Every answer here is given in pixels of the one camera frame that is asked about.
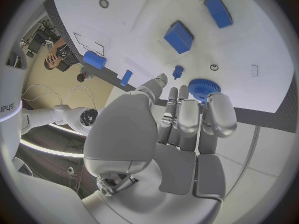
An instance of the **blue object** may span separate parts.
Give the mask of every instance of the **blue object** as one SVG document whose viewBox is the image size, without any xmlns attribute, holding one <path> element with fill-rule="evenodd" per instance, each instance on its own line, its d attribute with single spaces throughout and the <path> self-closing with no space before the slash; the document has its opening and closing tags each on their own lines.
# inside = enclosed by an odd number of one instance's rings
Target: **blue object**
<svg viewBox="0 0 299 224">
<path fill-rule="evenodd" d="M 83 56 L 83 61 L 89 63 L 90 65 L 98 69 L 102 69 L 104 68 L 107 60 L 105 57 L 99 56 L 93 51 L 87 51 Z"/>
<path fill-rule="evenodd" d="M 125 72 L 124 77 L 121 80 L 121 85 L 122 86 L 126 86 L 128 84 L 129 79 L 131 78 L 132 74 L 133 74 L 132 71 L 129 71 L 129 70 L 127 70 Z"/>
<path fill-rule="evenodd" d="M 175 67 L 175 70 L 173 71 L 173 77 L 174 77 L 174 79 L 176 80 L 176 79 L 178 79 L 178 78 L 180 78 L 181 76 L 182 76 L 182 72 L 184 71 L 184 68 L 183 67 L 181 67 L 181 66 L 176 66 Z"/>
<path fill-rule="evenodd" d="M 164 39 L 169 42 L 178 54 L 181 54 L 191 49 L 194 37 L 180 21 L 177 21 L 168 29 Z"/>
<path fill-rule="evenodd" d="M 207 102 L 207 97 L 210 93 L 221 92 L 221 88 L 215 82 L 206 79 L 195 79 L 189 83 L 189 92 L 201 101 L 201 105 L 204 106 Z"/>
<path fill-rule="evenodd" d="M 208 7 L 219 28 L 233 24 L 233 19 L 221 0 L 205 0 L 204 4 Z"/>
</svg>

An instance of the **black shirt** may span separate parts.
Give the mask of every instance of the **black shirt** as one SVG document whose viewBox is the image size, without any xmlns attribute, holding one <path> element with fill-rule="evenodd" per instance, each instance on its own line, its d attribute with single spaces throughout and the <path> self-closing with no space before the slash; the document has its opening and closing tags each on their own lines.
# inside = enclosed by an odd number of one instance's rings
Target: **black shirt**
<svg viewBox="0 0 299 224">
<path fill-rule="evenodd" d="M 77 57 L 66 44 L 57 49 L 56 56 L 62 57 L 62 61 L 60 61 L 59 65 L 57 66 L 60 71 L 66 71 L 72 65 L 79 63 Z"/>
</svg>

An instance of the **person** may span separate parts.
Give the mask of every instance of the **person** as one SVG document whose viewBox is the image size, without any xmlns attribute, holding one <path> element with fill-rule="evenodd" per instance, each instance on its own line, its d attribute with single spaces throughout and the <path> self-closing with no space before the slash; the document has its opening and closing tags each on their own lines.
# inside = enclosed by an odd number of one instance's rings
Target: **person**
<svg viewBox="0 0 299 224">
<path fill-rule="evenodd" d="M 77 63 L 79 60 L 61 37 L 49 50 L 44 65 L 47 70 L 53 70 L 56 67 L 60 71 L 66 71 Z"/>
<path fill-rule="evenodd" d="M 80 74 L 77 76 L 77 81 L 81 83 L 85 80 L 91 80 L 93 77 L 94 75 L 89 73 L 87 69 L 81 65 Z"/>
</svg>

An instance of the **small hole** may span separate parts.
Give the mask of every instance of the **small hole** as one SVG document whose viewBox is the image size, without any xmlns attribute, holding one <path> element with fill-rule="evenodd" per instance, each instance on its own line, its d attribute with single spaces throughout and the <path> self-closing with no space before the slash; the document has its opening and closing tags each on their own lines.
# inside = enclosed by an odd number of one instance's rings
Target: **small hole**
<svg viewBox="0 0 299 224">
<path fill-rule="evenodd" d="M 102 8 L 107 8 L 109 6 L 109 2 L 107 0 L 100 0 L 99 3 Z"/>
<path fill-rule="evenodd" d="M 212 70 L 212 71 L 218 71 L 218 69 L 219 69 L 219 67 L 217 66 L 217 65 L 210 65 L 210 69 Z"/>
</svg>

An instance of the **light strip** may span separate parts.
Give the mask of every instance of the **light strip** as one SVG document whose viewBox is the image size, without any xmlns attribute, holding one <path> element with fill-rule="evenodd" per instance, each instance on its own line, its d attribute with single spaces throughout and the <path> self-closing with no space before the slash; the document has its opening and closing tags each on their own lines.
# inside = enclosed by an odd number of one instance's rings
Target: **light strip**
<svg viewBox="0 0 299 224">
<path fill-rule="evenodd" d="M 60 151 L 56 151 L 56 150 L 52 150 L 52 149 L 47 149 L 47 148 L 37 146 L 33 143 L 27 142 L 23 139 L 20 140 L 20 143 L 27 146 L 27 147 L 29 147 L 29 148 L 33 148 L 37 151 L 41 151 L 41 152 L 48 153 L 48 154 L 58 155 L 58 156 L 62 156 L 62 157 L 84 158 L 84 154 L 66 153 L 66 152 L 60 152 Z"/>
<path fill-rule="evenodd" d="M 52 126 L 52 127 L 54 127 L 54 128 L 57 128 L 57 129 L 60 129 L 60 130 L 69 132 L 69 133 L 73 133 L 73 134 L 76 134 L 76 135 L 85 137 L 83 134 L 81 134 L 81 133 L 79 133 L 79 132 L 76 132 L 76 131 L 74 131 L 74 130 L 70 130 L 70 129 L 68 129 L 68 128 L 61 127 L 61 126 L 56 125 L 56 124 L 53 124 L 53 123 L 50 123 L 50 124 L 48 124 L 48 125 L 49 125 L 49 126 Z"/>
<path fill-rule="evenodd" d="M 18 107 L 14 112 L 12 112 L 11 114 L 9 114 L 9 115 L 6 116 L 6 117 L 2 117 L 2 118 L 0 118 L 0 123 L 1 123 L 1 122 L 4 122 L 5 120 L 10 119 L 10 118 L 13 117 L 13 116 L 15 116 L 17 113 L 20 112 L 21 108 L 22 108 L 22 101 L 20 101 L 20 105 L 19 105 L 19 107 Z"/>
</svg>

